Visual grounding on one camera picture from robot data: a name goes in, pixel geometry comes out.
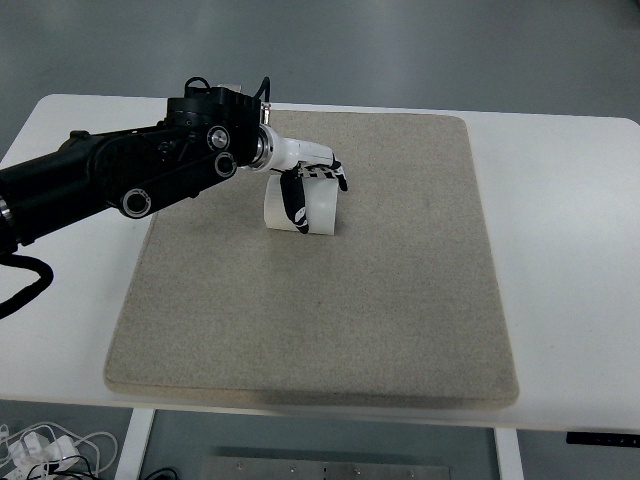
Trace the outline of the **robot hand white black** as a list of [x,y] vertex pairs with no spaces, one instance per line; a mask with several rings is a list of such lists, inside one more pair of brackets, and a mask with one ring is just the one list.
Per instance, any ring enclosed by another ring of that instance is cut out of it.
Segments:
[[260,132],[254,162],[271,176],[265,193],[264,219],[274,219],[301,233],[333,233],[337,193],[348,183],[334,151],[322,144],[283,137],[267,126]]

